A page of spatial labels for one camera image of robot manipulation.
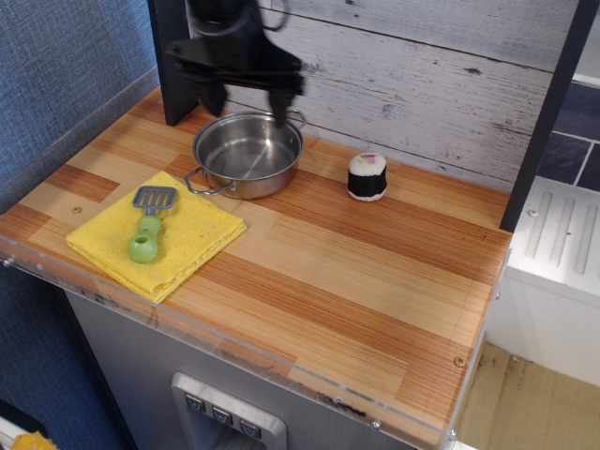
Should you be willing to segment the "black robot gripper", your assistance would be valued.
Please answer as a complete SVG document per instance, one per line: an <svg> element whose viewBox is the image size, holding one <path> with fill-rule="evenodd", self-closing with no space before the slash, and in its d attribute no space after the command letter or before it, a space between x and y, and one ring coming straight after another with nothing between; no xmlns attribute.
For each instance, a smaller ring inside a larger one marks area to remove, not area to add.
<svg viewBox="0 0 600 450"><path fill-rule="evenodd" d="M304 90L301 60L266 35L256 1L187 1L190 37L170 43L167 54L195 81L207 111L220 117L228 92L225 84L268 90L276 126Z"/></svg>

